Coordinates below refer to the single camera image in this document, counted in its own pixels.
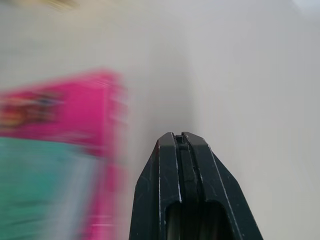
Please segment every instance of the white wall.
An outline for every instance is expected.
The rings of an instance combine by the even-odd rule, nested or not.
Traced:
[[[127,227],[157,138],[189,131],[238,179],[266,240],[320,238],[318,22],[289,0],[81,6],[62,14],[0,5],[0,86],[99,66],[123,73],[131,100]]]

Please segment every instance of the blurry box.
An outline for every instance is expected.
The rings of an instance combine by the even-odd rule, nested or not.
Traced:
[[[121,89],[98,70],[1,94],[1,239],[115,239]]]

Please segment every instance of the pink package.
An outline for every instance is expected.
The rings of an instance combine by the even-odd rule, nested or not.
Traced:
[[[5,92],[0,97],[0,137],[83,146],[103,159],[85,240],[114,240],[119,76],[98,70]]]

